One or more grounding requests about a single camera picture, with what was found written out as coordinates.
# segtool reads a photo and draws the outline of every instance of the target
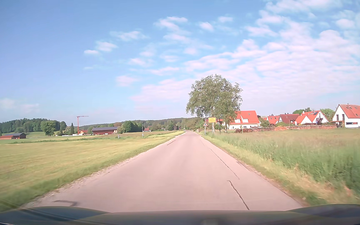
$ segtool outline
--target treeline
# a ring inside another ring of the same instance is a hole
[[[105,124],[93,124],[81,126],[81,130],[91,130],[94,127],[110,127],[110,126],[120,126],[126,127],[126,130],[129,130],[128,127],[132,127],[131,132],[135,130],[142,131],[143,128],[149,128],[150,130],[177,130],[177,129],[201,129],[203,128],[204,120],[198,117],[192,118],[172,118],[172,119],[162,119],[162,120],[128,120],[115,123],[105,123]]]
[[[0,134],[3,133],[29,133],[33,131],[45,131],[45,124],[48,122],[48,125],[51,127],[50,129],[54,130],[65,130],[67,129],[67,125],[65,121],[57,121],[57,120],[48,120],[42,118],[33,118],[33,119],[19,119],[19,120],[11,120],[7,122],[0,122]]]

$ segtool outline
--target tall grass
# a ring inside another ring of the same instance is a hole
[[[360,129],[222,133],[212,138],[360,197]]]

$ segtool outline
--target white house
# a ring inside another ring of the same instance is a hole
[[[240,127],[246,129],[246,128],[260,126],[260,121],[257,118],[255,110],[238,111],[236,113],[237,113],[237,118],[234,119],[234,122],[230,123],[229,125],[230,130],[240,129]]]
[[[321,121],[322,123],[328,123],[326,116],[320,110],[314,110],[311,112],[302,112],[301,115],[306,115],[310,120],[309,123],[317,123],[318,118],[322,118]]]
[[[307,123],[312,123],[312,121],[310,121],[310,119],[307,117],[307,115],[300,115],[295,120],[295,125],[300,125],[300,124],[303,125],[303,124],[307,124]]]
[[[339,104],[332,122],[347,128],[360,127],[360,105]]]

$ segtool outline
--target car hood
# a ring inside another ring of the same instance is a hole
[[[14,225],[252,225],[360,224],[360,205],[331,204],[289,211],[103,212],[80,207],[34,207],[0,213],[0,224]]]

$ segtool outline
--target sign post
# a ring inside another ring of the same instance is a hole
[[[208,123],[212,123],[212,134],[213,134],[213,123],[216,122],[216,117],[209,117],[208,118]]]
[[[207,126],[207,124],[204,123],[204,124],[203,124],[203,127],[205,128],[205,135],[206,135],[206,126]]]

